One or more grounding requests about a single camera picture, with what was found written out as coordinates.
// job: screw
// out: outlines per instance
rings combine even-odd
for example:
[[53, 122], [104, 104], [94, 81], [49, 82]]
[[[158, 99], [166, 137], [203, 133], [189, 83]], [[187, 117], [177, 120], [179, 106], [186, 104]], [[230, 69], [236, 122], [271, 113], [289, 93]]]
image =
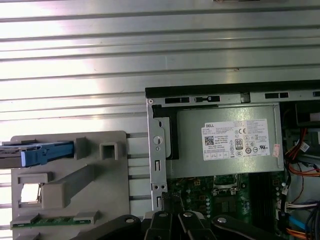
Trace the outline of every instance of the screw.
[[225, 224], [227, 222], [227, 219], [225, 219], [224, 217], [219, 217], [217, 221], [218, 223]]
[[185, 216], [186, 218], [190, 218], [192, 216], [192, 213], [191, 212], [185, 212], [183, 214], [183, 216]]
[[128, 224], [132, 224], [135, 220], [132, 218], [128, 218], [127, 220], [125, 220], [126, 223]]

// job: white label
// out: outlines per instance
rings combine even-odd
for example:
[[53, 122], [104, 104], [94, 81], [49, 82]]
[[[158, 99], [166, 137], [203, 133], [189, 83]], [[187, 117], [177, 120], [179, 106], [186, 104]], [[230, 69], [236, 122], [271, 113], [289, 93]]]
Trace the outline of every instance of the white label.
[[305, 153], [306, 151], [308, 151], [309, 148], [310, 148], [310, 146], [303, 141], [300, 146], [300, 149], [302, 150], [302, 152]]
[[267, 119], [208, 122], [201, 133], [205, 161], [270, 155]]

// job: red wire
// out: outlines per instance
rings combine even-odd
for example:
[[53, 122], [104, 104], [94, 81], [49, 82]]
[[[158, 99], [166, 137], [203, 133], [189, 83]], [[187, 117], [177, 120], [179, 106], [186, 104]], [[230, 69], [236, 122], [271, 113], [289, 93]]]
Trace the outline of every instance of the red wire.
[[302, 187], [301, 187], [301, 191], [300, 191], [299, 195], [292, 201], [292, 203], [295, 203], [295, 201], [297, 201], [297, 200], [301, 197], [302, 193], [304, 192], [304, 189], [305, 189], [305, 178], [304, 178], [304, 176], [302, 176]]

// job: gray plastic panel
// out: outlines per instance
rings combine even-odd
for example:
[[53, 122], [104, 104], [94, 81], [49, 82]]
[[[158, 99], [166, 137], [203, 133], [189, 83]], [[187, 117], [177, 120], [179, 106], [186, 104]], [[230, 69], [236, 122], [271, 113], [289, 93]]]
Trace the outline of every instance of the gray plastic panel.
[[[38, 165], [31, 168], [12, 170], [12, 219], [18, 216], [32, 216], [40, 214], [42, 217], [77, 216], [79, 213], [95, 213], [99, 211], [99, 217], [95, 224], [89, 225], [66, 225], [33, 227], [32, 233], [40, 233], [41, 240], [69, 240], [79, 234], [99, 226], [121, 215], [130, 214], [128, 159], [127, 159], [127, 136], [124, 131], [85, 132], [66, 134], [46, 134], [15, 136], [12, 141], [36, 139], [39, 142], [73, 141], [74, 139], [86, 138], [90, 155], [82, 159], [62, 158], [49, 162], [46, 165]], [[114, 143], [118, 160], [109, 157], [101, 160], [100, 144]], [[18, 176], [23, 174], [53, 173], [54, 183], [70, 175], [85, 166], [94, 166], [94, 181], [80, 190], [71, 198], [70, 204], [65, 208], [54, 210], [43, 209], [41, 205], [36, 207], [19, 207], [22, 184], [18, 184]], [[29, 236], [30, 228], [14, 228], [13, 239], [18, 236]]]

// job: corrugated metal wall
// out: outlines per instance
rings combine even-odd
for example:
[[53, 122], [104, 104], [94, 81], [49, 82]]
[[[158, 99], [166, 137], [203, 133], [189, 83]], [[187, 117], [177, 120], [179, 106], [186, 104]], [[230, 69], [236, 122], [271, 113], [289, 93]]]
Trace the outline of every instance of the corrugated metal wall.
[[319, 0], [1, 0], [0, 140], [126, 131], [141, 216], [145, 87], [318, 79], [319, 27]]

